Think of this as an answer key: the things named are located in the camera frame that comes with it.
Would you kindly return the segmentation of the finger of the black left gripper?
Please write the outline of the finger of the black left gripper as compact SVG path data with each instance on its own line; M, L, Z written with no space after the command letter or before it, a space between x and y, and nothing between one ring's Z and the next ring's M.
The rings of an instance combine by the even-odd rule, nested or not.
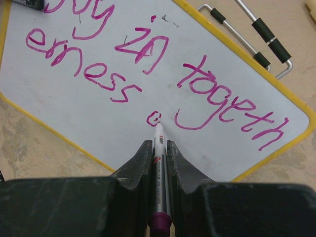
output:
M44 9L44 0L12 0L12 2L38 11Z

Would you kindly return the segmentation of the pink and white marker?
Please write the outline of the pink and white marker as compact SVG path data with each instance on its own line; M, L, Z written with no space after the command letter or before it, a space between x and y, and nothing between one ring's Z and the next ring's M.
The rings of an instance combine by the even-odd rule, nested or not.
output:
M148 225L151 237L170 236L172 223L168 170L166 155L166 138L162 124L156 125L153 148L153 191Z

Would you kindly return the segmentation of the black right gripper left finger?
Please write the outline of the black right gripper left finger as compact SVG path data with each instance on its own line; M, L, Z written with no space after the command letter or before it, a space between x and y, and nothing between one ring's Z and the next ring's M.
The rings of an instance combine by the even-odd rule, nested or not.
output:
M105 237L144 237L149 215L152 173L151 140L142 143L135 155L108 177Z

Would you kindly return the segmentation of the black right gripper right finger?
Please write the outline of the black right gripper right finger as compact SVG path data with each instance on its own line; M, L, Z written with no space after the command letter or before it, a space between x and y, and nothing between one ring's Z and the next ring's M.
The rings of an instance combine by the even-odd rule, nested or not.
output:
M221 237L220 185L203 174L167 141L171 211L177 237Z

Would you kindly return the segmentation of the yellow framed whiteboard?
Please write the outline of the yellow framed whiteboard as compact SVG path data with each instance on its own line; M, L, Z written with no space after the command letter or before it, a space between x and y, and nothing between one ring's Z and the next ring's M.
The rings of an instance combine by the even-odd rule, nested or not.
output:
M4 2L0 94L118 169L158 123L202 173L243 178L314 112L183 0Z

